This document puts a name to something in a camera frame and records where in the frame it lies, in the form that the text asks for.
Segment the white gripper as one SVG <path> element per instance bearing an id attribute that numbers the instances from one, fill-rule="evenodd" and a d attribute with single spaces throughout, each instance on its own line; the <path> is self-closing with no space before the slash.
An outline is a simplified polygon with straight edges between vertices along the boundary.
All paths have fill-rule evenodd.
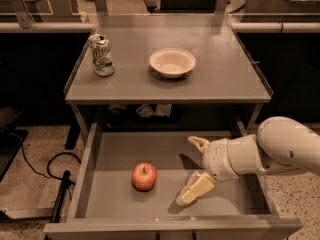
<path id="1" fill-rule="evenodd" d="M 203 153 L 202 164 L 208 173 L 195 171 L 190 176 L 176 197 L 179 206 L 187 206 L 211 191 L 216 180 L 225 182 L 238 178 L 228 157 L 228 139 L 209 142 L 202 137 L 189 136 L 188 141 Z"/>

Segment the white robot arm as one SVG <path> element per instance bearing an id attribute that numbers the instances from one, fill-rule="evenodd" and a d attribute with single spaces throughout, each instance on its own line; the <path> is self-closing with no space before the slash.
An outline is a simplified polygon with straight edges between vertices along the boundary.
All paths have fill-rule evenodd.
<path id="1" fill-rule="evenodd" d="M 188 141 L 202 154 L 203 170 L 194 172 L 181 189 L 176 198 L 180 206 L 211 191 L 217 181 L 242 175 L 320 175 L 320 135 L 287 117 L 268 118 L 256 133 L 236 139 L 190 136 Z"/>

